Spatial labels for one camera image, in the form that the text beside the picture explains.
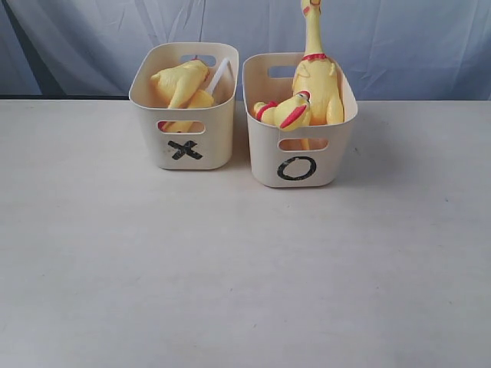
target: tabletop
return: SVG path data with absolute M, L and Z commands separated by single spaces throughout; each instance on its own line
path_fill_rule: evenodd
M 129 101 L 0 101 L 0 366 L 487 368 L 491 103 L 360 102 L 338 178 L 155 167 Z

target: red collar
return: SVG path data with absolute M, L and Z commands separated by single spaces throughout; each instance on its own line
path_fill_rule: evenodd
M 271 108 L 271 107 L 277 107 L 278 104 L 275 102 L 275 101 L 271 101 L 270 103 L 264 105 L 263 107 L 261 107 L 261 109 L 259 109 L 257 115 L 255 116 L 255 118 L 259 121 L 261 121 L 261 118 L 262 118 L 262 115 L 264 114 L 264 112 Z
M 313 60 L 324 60 L 327 59 L 328 57 L 326 54 L 310 54 L 310 55 L 305 55 L 302 60 L 308 60 L 308 61 L 313 61 Z

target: wrinkled fabric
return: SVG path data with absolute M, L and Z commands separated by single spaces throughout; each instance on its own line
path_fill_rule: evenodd
M 39 95 L 41 91 L 0 2 L 0 95 Z
M 224 42 L 241 62 L 305 46 L 299 0 L 8 3 L 67 94 L 126 95 L 166 42 Z M 324 0 L 322 37 L 359 100 L 491 100 L 490 10 L 491 0 Z

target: white plastic stick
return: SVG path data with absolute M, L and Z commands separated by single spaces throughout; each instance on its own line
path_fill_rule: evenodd
M 230 60 L 225 57 L 220 65 L 218 66 L 218 69 L 216 70 L 215 75 L 213 75 L 212 81 L 209 82 L 209 86 L 206 88 L 206 92 L 209 94 L 213 95 L 213 91 L 216 88 L 216 85 L 220 81 L 220 78 L 223 76 L 223 73 L 225 73 L 226 68 L 229 66 Z

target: white plastic bin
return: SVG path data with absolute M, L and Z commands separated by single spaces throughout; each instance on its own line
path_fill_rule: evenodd
M 210 70 L 209 83 L 224 58 L 230 60 L 213 94 L 217 106 L 203 109 L 167 109 L 161 106 L 150 77 L 158 71 L 182 64 L 189 55 L 213 56 L 216 63 Z M 153 161 L 162 169 L 216 169 L 225 165 L 232 156 L 233 116 L 239 53 L 227 44 L 206 42 L 177 42 L 162 44 L 151 50 L 143 60 L 130 89 L 143 138 Z M 164 133 L 161 121 L 196 121 L 204 131 L 194 133 Z
M 265 186 L 275 188 L 325 186 L 332 182 L 346 150 L 358 104 L 351 87 L 338 66 L 345 122 L 338 125 L 307 126 L 283 132 L 276 126 L 257 121 L 254 104 L 281 102 L 292 96 L 292 77 L 270 77 L 271 67 L 296 67 L 303 53 L 260 54 L 245 61 L 242 82 L 249 128 L 252 174 Z M 282 140 L 326 139 L 320 150 L 285 151 Z

